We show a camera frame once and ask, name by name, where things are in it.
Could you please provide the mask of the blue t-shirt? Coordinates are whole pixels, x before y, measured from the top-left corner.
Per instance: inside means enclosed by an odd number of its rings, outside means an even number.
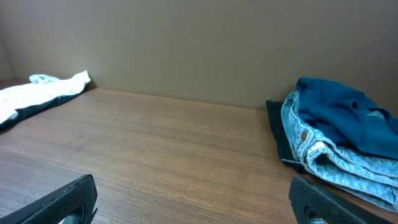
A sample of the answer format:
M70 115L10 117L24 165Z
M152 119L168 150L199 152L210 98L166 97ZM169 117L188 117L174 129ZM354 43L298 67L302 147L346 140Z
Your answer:
M337 146L397 159L397 118L365 93L342 83L299 78L296 83L304 122Z

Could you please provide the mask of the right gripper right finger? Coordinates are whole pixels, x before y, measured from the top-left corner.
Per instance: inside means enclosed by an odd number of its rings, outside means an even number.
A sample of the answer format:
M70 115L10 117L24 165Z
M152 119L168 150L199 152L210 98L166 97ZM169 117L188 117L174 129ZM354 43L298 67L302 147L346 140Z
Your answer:
M289 200L298 224L392 224L303 177L293 177Z

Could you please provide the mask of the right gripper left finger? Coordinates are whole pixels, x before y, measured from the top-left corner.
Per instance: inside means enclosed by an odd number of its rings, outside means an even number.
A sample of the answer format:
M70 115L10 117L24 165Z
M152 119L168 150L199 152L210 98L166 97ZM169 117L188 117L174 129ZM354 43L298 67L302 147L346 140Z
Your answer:
M90 224L97 212L98 193L91 174L83 175L50 194L1 218L2 224Z

